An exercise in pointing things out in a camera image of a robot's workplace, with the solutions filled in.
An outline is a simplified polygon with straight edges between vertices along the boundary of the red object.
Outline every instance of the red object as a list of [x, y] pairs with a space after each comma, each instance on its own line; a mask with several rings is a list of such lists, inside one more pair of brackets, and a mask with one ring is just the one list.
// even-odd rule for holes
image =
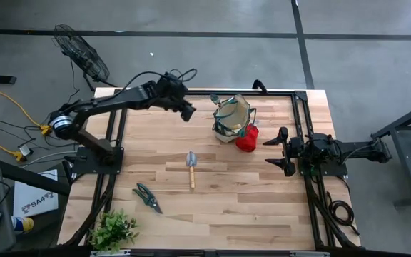
[[237, 138], [235, 140], [236, 146], [246, 152], [252, 152], [256, 149], [256, 139], [258, 138], [258, 128], [252, 124], [247, 126], [247, 134], [245, 137]]

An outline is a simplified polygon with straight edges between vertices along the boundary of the concrete floor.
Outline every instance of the concrete floor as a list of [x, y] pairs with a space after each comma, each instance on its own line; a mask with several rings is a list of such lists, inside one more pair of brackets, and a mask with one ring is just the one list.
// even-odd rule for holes
[[[411, 0], [299, 0], [305, 33], [411, 34]], [[295, 32], [289, 0], [0, 0], [0, 28], [52, 29], [69, 24], [81, 30]], [[187, 86], [249, 87], [254, 79], [268, 88], [305, 89], [297, 39], [86, 37], [124, 84], [145, 70], [186, 70], [198, 76]], [[307, 40], [316, 89], [328, 94], [337, 138], [365, 141], [372, 132], [411, 109], [411, 41]], [[37, 120], [57, 109], [73, 92], [69, 60], [51, 36], [0, 36], [0, 74], [17, 76], [0, 85]], [[141, 78], [143, 82], [153, 77]], [[91, 92], [76, 68], [78, 97]], [[0, 98], [0, 119], [30, 125]], [[1, 127], [24, 136], [23, 131]], [[0, 133], [15, 148], [21, 141]], [[397, 157], [392, 142], [388, 141]], [[69, 148], [55, 149], [65, 151]], [[38, 150], [34, 157], [46, 154]], [[0, 159], [15, 163], [0, 151]], [[42, 171], [52, 163], [29, 167]], [[410, 182], [397, 158], [382, 165], [350, 160], [349, 184], [357, 226], [366, 248], [411, 253], [411, 207], [392, 202], [411, 196]]]

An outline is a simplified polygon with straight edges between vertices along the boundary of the pruning shears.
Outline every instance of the pruning shears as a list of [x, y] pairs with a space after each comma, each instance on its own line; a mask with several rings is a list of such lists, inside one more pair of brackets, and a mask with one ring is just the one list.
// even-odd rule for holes
[[151, 193], [150, 190], [142, 183], [137, 183], [138, 189], [133, 189], [134, 193], [137, 193], [139, 197], [142, 198], [143, 203], [151, 208], [154, 208], [157, 213], [163, 214], [158, 201], [156, 200], [155, 196]]

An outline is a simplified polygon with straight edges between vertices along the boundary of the canvas bag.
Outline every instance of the canvas bag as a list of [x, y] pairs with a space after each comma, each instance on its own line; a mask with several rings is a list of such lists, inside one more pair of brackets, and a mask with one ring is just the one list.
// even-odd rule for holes
[[[250, 104], [240, 94], [225, 101], [221, 101], [217, 95], [212, 94], [210, 99], [218, 105], [213, 113], [215, 136], [225, 143], [231, 142], [238, 137], [245, 137], [247, 126], [255, 123], [256, 108], [251, 108]], [[252, 112], [254, 112], [253, 121], [250, 117]]]

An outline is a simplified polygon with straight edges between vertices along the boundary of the fan grille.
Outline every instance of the fan grille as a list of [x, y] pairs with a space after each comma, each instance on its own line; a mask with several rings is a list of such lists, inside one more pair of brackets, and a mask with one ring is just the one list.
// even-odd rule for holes
[[77, 66], [95, 81], [105, 81], [110, 75], [104, 61], [85, 39], [68, 25], [56, 25], [54, 37], [63, 54], [72, 59]]

